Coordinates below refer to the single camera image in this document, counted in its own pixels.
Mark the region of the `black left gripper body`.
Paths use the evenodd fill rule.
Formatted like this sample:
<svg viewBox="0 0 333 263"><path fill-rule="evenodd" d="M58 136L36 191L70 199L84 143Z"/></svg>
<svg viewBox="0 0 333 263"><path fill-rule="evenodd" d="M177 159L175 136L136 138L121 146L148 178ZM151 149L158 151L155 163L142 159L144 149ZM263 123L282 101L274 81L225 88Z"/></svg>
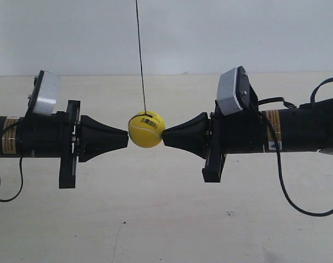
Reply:
<svg viewBox="0 0 333 263"><path fill-rule="evenodd" d="M50 115L27 113L17 128L17 153L25 158L59 158L59 188L76 187L75 127L81 102L69 100L65 111Z"/></svg>

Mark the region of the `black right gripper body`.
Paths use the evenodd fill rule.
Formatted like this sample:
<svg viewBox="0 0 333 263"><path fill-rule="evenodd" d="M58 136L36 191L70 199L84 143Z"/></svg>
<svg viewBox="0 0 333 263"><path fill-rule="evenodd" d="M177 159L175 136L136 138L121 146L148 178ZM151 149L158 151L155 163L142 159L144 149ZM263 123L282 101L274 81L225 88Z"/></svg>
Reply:
<svg viewBox="0 0 333 263"><path fill-rule="evenodd" d="M226 116L222 114L219 102L215 101L215 111L211 114L212 137L202 168L204 182L221 181L228 154L264 152L267 127L259 114L258 96L253 88L249 88L247 97L248 109Z"/></svg>

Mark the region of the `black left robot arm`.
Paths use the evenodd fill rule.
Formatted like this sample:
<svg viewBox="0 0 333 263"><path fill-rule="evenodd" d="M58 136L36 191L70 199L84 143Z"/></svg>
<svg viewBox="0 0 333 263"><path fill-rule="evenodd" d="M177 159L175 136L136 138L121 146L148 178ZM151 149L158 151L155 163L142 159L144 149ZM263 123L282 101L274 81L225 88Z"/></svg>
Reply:
<svg viewBox="0 0 333 263"><path fill-rule="evenodd" d="M0 158L58 158L59 188L75 188L78 162L128 145L127 131L81 115L80 106L70 100L49 115L0 116Z"/></svg>

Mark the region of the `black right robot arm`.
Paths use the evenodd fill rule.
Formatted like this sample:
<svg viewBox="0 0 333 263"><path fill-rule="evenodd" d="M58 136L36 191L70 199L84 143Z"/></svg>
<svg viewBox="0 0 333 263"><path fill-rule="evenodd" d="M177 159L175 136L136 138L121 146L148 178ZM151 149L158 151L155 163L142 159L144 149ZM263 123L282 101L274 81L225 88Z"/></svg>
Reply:
<svg viewBox="0 0 333 263"><path fill-rule="evenodd" d="M220 182L227 155L282 152L323 152L333 155L333 98L295 106L282 97L260 100L250 88L246 109L225 115L219 102L214 112L202 112L162 133L165 146L190 152L205 160L204 182ZM280 110L259 106L282 102Z"/></svg>

